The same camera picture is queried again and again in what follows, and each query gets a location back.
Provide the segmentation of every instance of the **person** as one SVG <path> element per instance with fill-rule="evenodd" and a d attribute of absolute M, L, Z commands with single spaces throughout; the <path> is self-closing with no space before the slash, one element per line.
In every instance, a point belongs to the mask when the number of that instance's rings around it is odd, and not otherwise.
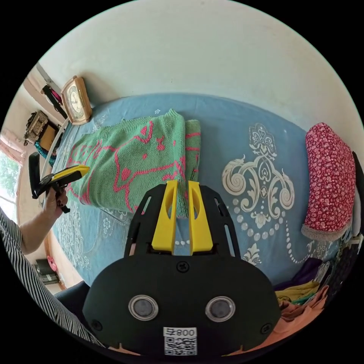
<path fill-rule="evenodd" d="M 56 199 L 56 192 L 51 188 L 45 197 L 43 210 L 20 227 L 0 208 L 1 240 L 18 278 L 43 312 L 71 334 L 105 348 L 106 346 L 92 334 L 82 314 L 83 302 L 89 289 L 87 284 L 81 282 L 53 296 L 25 257 L 40 247 L 56 220 L 62 215 L 61 208 L 66 204 L 66 192 L 63 191 Z M 133 354 L 121 346 L 120 349 L 114 350 Z"/>

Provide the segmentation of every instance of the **striped shirt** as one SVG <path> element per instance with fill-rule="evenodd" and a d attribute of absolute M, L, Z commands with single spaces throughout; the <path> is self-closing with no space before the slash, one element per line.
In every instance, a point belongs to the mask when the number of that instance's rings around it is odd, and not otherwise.
<path fill-rule="evenodd" d="M 19 226 L 0 208 L 0 234 L 10 262 L 25 289 L 44 313 L 63 329 L 84 340 L 104 347 L 46 288 L 35 268 L 23 255 Z"/>

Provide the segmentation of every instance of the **green knitted blanket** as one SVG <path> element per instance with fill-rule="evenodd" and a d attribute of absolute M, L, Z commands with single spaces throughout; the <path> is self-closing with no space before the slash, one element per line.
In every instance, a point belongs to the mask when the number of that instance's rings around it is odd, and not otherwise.
<path fill-rule="evenodd" d="M 197 181 L 201 142 L 197 120 L 171 109 L 157 117 L 124 120 L 83 135 L 67 167 L 90 167 L 67 188 L 69 199 L 106 209 L 135 212 L 144 194 L 178 180 L 177 216 L 188 216 L 188 180 Z"/>

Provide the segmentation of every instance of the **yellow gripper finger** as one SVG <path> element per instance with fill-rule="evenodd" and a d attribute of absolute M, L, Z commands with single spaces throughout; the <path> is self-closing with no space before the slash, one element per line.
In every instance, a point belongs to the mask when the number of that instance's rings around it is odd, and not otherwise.
<path fill-rule="evenodd" d="M 177 183 L 177 180 L 167 182 L 152 241 L 154 250 L 168 251 L 171 254 L 174 251 L 176 237 Z M 171 217 L 169 218 L 168 211 L 171 207 Z"/>
<path fill-rule="evenodd" d="M 77 166 L 69 167 L 69 168 L 66 168 L 66 169 L 56 173 L 52 177 L 52 181 L 69 176 L 70 174 L 75 173 L 75 172 L 80 172 L 81 178 L 82 178 L 86 173 L 88 173 L 89 170 L 90 170 L 90 167 L 87 167 L 84 165 L 77 165 Z"/>
<path fill-rule="evenodd" d="M 198 182 L 188 181 L 188 219 L 190 225 L 190 255 L 210 251 L 212 237 Z"/>

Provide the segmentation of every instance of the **bed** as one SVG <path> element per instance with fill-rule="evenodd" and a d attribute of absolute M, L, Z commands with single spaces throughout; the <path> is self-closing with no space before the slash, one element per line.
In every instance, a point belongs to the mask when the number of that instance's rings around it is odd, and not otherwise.
<path fill-rule="evenodd" d="M 327 261 L 335 256 L 338 241 L 317 242 L 301 233 L 309 196 L 306 132 L 240 101 L 174 93 L 98 105 L 89 123 L 67 127 L 53 171 L 66 167 L 69 151 L 83 134 L 170 108 L 201 123 L 199 182 L 216 190 L 228 206 L 242 259 L 277 284 L 292 278 L 308 257 Z M 102 269 L 123 257 L 132 216 L 77 202 L 69 207 L 71 212 L 53 230 L 72 265 L 91 284 Z M 188 221 L 179 219 L 174 253 L 188 252 Z"/>

